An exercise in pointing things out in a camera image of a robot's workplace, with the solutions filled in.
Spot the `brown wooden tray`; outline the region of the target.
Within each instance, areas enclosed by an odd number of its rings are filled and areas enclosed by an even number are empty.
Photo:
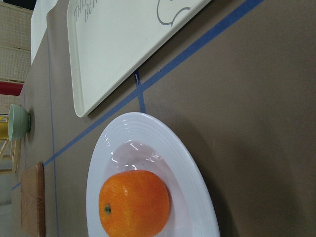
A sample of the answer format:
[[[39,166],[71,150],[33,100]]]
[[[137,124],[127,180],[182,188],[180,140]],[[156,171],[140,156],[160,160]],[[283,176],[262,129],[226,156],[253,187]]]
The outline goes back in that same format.
[[[33,237],[45,236],[44,166],[41,162],[21,176],[21,227]]]

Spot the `yellow cup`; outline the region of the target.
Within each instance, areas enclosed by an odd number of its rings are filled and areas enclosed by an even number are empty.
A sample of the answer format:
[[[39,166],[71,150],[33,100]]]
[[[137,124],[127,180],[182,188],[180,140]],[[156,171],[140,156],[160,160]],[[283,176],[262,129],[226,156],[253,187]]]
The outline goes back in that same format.
[[[9,139],[8,135],[8,116],[0,117],[0,138],[1,139]]]

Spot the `orange fruit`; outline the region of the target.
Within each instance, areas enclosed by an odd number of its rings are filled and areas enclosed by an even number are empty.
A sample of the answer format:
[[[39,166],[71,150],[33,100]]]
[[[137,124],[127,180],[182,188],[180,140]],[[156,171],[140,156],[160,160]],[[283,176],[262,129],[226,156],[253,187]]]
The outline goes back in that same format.
[[[154,237],[170,214],[165,183],[146,170],[111,176],[100,190],[98,206],[101,225],[110,237]]]

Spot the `light green bowl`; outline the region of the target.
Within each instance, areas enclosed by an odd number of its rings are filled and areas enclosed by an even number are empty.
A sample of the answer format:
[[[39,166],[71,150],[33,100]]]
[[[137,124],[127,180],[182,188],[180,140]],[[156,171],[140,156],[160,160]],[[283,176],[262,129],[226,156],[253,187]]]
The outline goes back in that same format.
[[[8,118],[8,136],[10,141],[19,140],[26,136],[31,128],[29,113],[20,105],[11,104]]]

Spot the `wooden cup rack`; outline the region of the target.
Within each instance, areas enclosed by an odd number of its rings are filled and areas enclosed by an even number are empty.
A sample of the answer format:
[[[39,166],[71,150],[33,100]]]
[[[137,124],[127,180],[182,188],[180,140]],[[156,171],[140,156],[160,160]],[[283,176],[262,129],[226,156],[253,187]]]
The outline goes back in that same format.
[[[0,174],[14,174],[18,168],[20,158],[21,140],[10,141],[9,139],[0,140],[0,162],[10,161],[11,168],[1,168]]]

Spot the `white round plate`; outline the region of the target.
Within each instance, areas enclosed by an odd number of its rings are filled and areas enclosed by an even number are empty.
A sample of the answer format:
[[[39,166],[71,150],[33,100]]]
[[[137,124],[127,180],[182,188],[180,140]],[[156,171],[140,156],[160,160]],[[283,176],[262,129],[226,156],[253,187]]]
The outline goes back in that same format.
[[[217,237],[214,207],[191,154],[177,135],[153,116],[130,112],[118,116],[101,133],[93,151],[86,187],[88,234],[104,237],[99,192],[112,175],[148,170],[166,184],[171,209],[161,237]]]

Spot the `cream bear tray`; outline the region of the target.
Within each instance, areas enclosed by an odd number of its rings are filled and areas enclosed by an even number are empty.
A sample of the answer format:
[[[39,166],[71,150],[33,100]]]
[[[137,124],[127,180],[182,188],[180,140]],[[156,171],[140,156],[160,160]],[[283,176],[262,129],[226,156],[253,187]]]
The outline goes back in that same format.
[[[206,5],[205,0],[69,1],[76,115],[92,112]]]

